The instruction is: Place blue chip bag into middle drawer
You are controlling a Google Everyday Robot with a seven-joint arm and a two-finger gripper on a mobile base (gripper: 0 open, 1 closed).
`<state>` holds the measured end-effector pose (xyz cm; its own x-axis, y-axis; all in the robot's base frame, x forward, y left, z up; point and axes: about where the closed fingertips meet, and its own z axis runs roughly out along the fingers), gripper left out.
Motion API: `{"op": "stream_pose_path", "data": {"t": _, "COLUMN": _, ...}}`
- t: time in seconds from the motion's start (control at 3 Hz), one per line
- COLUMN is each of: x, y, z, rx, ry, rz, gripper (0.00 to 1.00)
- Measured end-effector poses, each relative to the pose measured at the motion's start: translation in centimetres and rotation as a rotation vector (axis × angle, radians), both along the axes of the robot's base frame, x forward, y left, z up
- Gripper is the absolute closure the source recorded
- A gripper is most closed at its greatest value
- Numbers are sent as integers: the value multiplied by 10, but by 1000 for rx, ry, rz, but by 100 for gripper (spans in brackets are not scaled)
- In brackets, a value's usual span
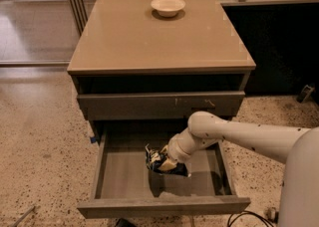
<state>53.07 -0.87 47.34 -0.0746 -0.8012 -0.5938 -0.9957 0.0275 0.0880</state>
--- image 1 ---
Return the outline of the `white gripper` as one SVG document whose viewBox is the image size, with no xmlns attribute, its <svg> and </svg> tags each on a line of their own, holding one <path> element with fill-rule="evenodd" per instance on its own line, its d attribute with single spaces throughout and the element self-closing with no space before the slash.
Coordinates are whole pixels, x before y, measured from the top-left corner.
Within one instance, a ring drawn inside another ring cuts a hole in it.
<svg viewBox="0 0 319 227">
<path fill-rule="evenodd" d="M 160 153 L 167 154 L 168 158 L 160 165 L 159 171 L 168 172 L 176 168 L 177 163 L 185 163 L 191 157 L 192 137 L 188 132 L 173 136 Z"/>
</svg>

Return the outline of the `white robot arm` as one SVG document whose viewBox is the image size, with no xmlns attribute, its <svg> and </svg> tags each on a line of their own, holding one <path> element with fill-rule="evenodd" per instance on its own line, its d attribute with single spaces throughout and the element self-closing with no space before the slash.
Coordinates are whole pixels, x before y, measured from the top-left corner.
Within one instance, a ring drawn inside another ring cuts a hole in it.
<svg viewBox="0 0 319 227">
<path fill-rule="evenodd" d="M 187 162 L 198 150 L 225 139 L 285 164 L 278 227 L 319 227 L 319 128 L 224 120 L 193 113 L 170 139 L 162 171 Z"/>
</svg>

